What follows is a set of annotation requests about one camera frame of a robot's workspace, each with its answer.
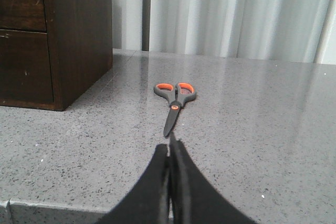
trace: scissor blade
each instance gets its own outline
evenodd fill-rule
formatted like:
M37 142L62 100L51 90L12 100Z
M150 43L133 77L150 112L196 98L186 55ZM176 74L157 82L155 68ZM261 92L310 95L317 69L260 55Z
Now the scissor blade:
M178 106L178 107L179 108L176 109L176 110L173 110L172 108L170 108L170 110L169 110L167 121L166 121L166 124L165 124L164 129L163 129L163 135L165 137L167 137L169 135L169 133L171 132L172 128L174 127L174 125L176 123L178 113L181 110L181 107L180 106Z

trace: speckled granite countertop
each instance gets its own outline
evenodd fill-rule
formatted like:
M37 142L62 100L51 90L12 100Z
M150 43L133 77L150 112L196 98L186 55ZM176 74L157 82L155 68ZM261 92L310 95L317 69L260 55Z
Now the speckled granite countertop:
M226 199L259 223L336 223L336 66L124 50L64 112L0 107L0 223L115 206L167 142L154 84L179 81L198 96L175 135Z

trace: drawer front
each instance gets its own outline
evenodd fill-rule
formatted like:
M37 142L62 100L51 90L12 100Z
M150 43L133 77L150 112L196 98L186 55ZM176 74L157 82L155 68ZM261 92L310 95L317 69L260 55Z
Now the drawer front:
M45 31L43 0L0 0L0 27Z
M53 102L47 35L0 30L0 102Z

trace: curtain fold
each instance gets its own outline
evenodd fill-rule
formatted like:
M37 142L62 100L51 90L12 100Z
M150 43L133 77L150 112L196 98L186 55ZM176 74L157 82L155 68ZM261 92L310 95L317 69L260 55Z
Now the curtain fold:
M149 31L142 29L142 9L149 6L142 0L113 0L114 47L139 50L148 37L149 51L314 62L333 3L150 0L144 4L150 5Z

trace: dark wooden cabinet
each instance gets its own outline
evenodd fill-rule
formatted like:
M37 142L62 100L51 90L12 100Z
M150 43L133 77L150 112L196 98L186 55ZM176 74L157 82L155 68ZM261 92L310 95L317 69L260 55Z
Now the dark wooden cabinet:
M0 105L63 110L112 67L112 0L0 0Z

